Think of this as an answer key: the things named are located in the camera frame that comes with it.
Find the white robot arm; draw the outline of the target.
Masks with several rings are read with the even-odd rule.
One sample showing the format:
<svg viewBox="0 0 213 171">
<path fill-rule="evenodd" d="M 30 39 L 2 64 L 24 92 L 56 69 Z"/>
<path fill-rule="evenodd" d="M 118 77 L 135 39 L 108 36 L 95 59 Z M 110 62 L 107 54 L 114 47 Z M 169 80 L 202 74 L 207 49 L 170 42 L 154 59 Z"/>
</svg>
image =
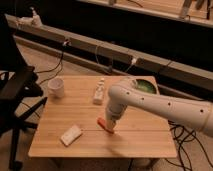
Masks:
<svg viewBox="0 0 213 171">
<path fill-rule="evenodd" d="M 137 107 L 213 137 L 213 103 L 140 91 L 135 79 L 125 78 L 108 89 L 106 130 L 113 132 L 128 106 Z"/>
</svg>

